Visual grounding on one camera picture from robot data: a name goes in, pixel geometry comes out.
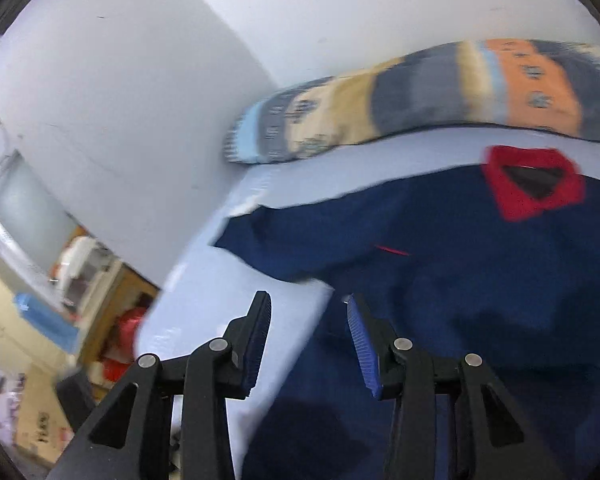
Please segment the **navy blue jacket red collar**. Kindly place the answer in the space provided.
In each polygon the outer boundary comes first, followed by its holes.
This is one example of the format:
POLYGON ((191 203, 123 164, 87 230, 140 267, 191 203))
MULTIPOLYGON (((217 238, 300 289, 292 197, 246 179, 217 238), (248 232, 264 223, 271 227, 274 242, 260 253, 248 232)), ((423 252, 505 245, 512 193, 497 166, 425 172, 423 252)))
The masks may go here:
POLYGON ((600 180, 561 152, 494 146, 479 165, 262 206, 230 219, 216 246, 276 280, 332 289, 244 478, 379 477, 392 407, 358 365, 353 294, 435 356, 482 356, 568 478, 600 462, 600 180))

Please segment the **blue plastic bag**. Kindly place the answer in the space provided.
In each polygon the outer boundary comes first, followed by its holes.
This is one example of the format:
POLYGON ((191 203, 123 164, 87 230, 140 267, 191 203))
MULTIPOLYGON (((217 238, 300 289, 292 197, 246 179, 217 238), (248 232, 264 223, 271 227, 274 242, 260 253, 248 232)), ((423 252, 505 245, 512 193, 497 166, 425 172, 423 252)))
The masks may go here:
POLYGON ((79 330, 55 309, 47 307, 35 296, 24 292, 18 292, 14 297, 14 304, 27 323, 62 351, 73 353, 76 350, 79 330))

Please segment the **wooden cabinet with clutter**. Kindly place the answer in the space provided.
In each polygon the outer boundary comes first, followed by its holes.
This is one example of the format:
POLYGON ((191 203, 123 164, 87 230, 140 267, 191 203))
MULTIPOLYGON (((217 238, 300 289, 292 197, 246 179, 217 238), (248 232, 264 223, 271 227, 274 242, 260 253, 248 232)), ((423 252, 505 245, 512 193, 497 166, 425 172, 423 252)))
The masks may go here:
POLYGON ((101 399, 135 358, 135 333, 160 288, 76 228, 50 271, 62 315, 76 330, 68 362, 101 399))

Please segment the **light blue bed sheet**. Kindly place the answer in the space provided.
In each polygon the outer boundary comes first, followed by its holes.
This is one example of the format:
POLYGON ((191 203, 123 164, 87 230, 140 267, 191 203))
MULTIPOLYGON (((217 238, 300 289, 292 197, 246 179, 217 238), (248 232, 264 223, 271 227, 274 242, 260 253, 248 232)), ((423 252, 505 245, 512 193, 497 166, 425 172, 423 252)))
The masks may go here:
POLYGON ((258 290, 272 299, 272 322, 256 388, 228 404, 230 445, 239 474, 248 445, 332 298, 309 278, 284 282, 216 246, 230 219, 259 207, 283 209, 355 193, 393 180, 475 166, 489 148, 555 150, 584 176, 600 180, 600 143, 495 128, 446 128, 404 134, 288 164, 250 169, 227 203, 189 244, 140 330, 140 350, 170 359, 194 351, 243 315, 258 290))

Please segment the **patchwork quilt roll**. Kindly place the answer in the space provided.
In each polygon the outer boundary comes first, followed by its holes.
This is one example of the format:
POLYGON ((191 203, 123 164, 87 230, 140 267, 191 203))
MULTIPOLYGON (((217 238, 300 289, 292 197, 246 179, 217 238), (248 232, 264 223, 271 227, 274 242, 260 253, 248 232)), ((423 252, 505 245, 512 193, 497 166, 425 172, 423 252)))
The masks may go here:
POLYGON ((238 164, 276 164, 461 125, 600 143, 600 44, 465 40, 297 84, 249 107, 227 133, 224 155, 238 164))

